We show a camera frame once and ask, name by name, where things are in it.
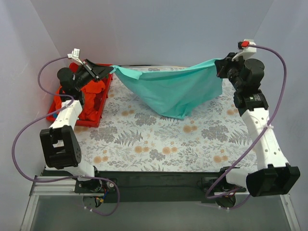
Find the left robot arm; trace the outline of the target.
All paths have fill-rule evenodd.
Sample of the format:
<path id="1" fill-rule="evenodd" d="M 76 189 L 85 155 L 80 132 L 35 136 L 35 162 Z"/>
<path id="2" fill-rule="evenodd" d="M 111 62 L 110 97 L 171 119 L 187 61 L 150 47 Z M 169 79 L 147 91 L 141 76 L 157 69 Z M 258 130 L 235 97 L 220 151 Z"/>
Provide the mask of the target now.
<path id="1" fill-rule="evenodd" d="M 109 65 L 95 64 L 86 59 L 76 71 L 64 67 L 57 72 L 61 108 L 51 126 L 41 130 L 39 135 L 45 162 L 49 168 L 67 171 L 81 181 L 95 175 L 95 168 L 81 160 L 81 148 L 74 128 L 86 106 L 82 88 L 91 81 L 102 81 L 112 70 Z"/>

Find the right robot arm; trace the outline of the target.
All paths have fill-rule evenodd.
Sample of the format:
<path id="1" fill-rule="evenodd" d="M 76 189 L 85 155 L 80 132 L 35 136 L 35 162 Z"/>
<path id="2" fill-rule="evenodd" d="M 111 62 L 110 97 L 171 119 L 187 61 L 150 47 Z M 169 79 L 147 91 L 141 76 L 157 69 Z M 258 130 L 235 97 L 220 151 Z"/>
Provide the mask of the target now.
<path id="1" fill-rule="evenodd" d="M 253 197 L 289 193 L 300 177 L 300 170 L 289 164 L 271 126 L 269 106 L 259 88 L 264 64 L 231 52 L 224 59 L 216 60 L 215 66 L 217 76 L 228 79 L 235 89 L 234 104 L 247 126 L 257 156 L 256 172 L 235 167 L 226 172 L 223 180 L 246 188 Z"/>

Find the teal t shirt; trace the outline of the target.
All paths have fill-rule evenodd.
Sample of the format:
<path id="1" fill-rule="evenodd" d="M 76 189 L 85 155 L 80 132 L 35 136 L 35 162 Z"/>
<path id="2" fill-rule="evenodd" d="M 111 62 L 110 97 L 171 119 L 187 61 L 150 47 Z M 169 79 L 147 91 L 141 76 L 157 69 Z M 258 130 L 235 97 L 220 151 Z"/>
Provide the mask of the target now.
<path id="1" fill-rule="evenodd" d="M 197 106 L 222 94 L 215 60 L 172 71 L 137 71 L 120 66 L 113 73 L 161 116 L 184 119 Z"/>

